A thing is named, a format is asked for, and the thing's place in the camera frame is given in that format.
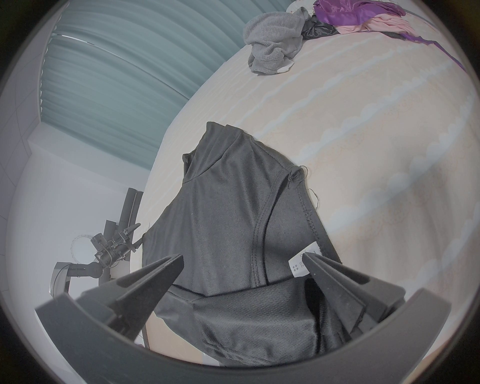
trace green pleated curtain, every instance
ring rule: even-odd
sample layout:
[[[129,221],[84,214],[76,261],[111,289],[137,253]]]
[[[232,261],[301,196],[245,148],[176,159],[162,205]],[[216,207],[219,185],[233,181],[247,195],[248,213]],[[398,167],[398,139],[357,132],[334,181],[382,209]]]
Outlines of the green pleated curtain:
[[[291,0],[71,0],[42,67],[42,121],[150,169],[197,89]]]

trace garment tag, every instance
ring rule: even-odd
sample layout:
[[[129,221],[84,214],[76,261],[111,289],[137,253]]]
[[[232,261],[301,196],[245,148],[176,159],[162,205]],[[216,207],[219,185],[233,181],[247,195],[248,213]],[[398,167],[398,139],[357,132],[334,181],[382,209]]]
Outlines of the garment tag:
[[[310,273],[307,267],[303,265],[303,262],[301,260],[301,257],[305,252],[316,253],[317,255],[322,254],[322,252],[320,251],[320,248],[318,247],[317,242],[314,241],[312,244],[307,245],[295,256],[293,256],[288,261],[288,264],[290,265],[290,270],[292,271],[294,277],[307,276]]]

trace purple satin cloth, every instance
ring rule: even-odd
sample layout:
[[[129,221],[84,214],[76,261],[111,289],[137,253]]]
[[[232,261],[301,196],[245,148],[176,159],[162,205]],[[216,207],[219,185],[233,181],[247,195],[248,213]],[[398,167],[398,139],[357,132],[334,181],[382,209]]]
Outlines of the purple satin cloth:
[[[331,25],[361,25],[382,13],[405,16],[399,5],[371,0],[317,0],[313,9],[318,20]]]
[[[408,35],[408,34],[406,34],[406,33],[401,33],[400,35],[403,36],[405,39],[410,40],[410,41],[414,41],[414,42],[416,42],[416,43],[423,43],[423,44],[427,44],[427,45],[429,45],[429,44],[434,44],[434,45],[436,45],[441,51],[443,51],[449,58],[451,58],[454,62],[456,62],[461,69],[463,69],[463,70],[466,72],[465,67],[462,65],[462,63],[459,62],[457,59],[455,59],[452,55],[450,55],[450,53],[448,53],[448,52],[445,50],[445,48],[443,48],[443,47],[440,45],[440,43],[439,43],[438,41],[435,41],[435,40],[425,40],[422,36],[415,37],[415,36]]]

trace wrinkled fabric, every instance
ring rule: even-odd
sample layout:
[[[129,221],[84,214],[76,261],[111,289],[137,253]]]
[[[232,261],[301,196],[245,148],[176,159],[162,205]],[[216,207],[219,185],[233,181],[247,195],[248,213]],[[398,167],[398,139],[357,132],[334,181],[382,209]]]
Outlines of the wrinkled fabric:
[[[273,75],[286,66],[302,45],[302,29],[310,17],[305,8],[295,13],[269,12],[251,19],[243,29],[243,41],[252,45],[248,66],[253,73]]]
[[[337,35],[338,31],[333,25],[321,22],[317,19],[317,16],[313,15],[303,26],[301,35],[304,40],[316,39],[324,36]]]
[[[382,13],[405,16],[399,5],[371,0],[317,0],[313,9],[318,20],[331,25],[362,25]]]
[[[143,236],[144,266],[184,259],[155,314],[227,366],[304,360],[349,340],[312,278],[288,265],[313,242],[339,261],[303,169],[213,122],[183,163],[179,193]]]
[[[464,71],[465,70],[465,67],[462,65],[461,62],[459,62],[456,58],[454,58],[452,55],[450,55],[450,53],[448,53],[446,51],[445,48],[443,48],[440,43],[438,41],[435,41],[435,40],[425,40],[423,37],[421,36],[410,36],[408,34],[401,34],[406,40],[410,40],[410,41],[413,41],[415,43],[423,43],[423,44],[426,44],[426,45],[430,45],[430,44],[434,44],[437,48],[439,48],[439,50],[441,50],[443,53],[445,53],[449,58],[451,58],[455,63],[457,63],[457,65],[463,69]]]
[[[406,33],[412,36],[419,35],[407,20],[386,13],[375,16],[362,25],[338,25],[336,29],[342,35],[366,31]]]

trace pile of clothes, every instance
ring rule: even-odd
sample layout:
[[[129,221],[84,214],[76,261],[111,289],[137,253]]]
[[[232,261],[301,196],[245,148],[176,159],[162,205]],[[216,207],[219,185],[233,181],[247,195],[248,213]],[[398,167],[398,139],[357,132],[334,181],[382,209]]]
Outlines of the pile of clothes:
[[[304,7],[294,13],[264,13],[250,20],[243,29],[245,44],[252,45],[248,65],[258,74],[286,72],[293,65],[292,59],[300,51],[303,40],[376,31],[392,38],[435,44],[464,69],[438,42],[419,36],[410,23],[402,19],[405,15],[399,5],[372,0],[316,0],[313,14]]]

